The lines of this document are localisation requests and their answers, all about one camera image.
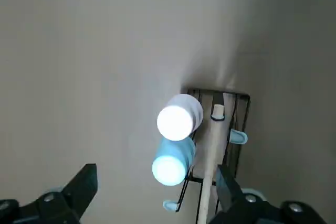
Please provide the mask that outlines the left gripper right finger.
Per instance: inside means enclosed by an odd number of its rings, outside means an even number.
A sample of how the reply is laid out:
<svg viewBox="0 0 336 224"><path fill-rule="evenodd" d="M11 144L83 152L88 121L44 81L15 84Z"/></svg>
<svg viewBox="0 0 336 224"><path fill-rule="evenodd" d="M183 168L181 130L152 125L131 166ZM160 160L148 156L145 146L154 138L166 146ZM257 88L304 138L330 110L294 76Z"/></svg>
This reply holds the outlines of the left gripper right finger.
<svg viewBox="0 0 336 224"><path fill-rule="evenodd" d="M209 223L308 223L326 221L308 204L284 201L275 207L252 193L244 193L226 165L218 165L216 191L222 210Z"/></svg>

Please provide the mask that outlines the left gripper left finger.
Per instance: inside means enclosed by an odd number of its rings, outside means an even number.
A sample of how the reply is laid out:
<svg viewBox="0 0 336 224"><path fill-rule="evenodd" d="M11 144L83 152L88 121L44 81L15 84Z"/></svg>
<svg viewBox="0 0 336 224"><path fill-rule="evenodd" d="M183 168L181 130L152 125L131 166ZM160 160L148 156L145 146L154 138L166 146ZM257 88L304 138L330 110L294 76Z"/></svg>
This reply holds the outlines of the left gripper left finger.
<svg viewBox="0 0 336 224"><path fill-rule="evenodd" d="M2 199L1 223L80 223L97 191L97 165L86 164L61 191L43 194L30 204Z"/></svg>

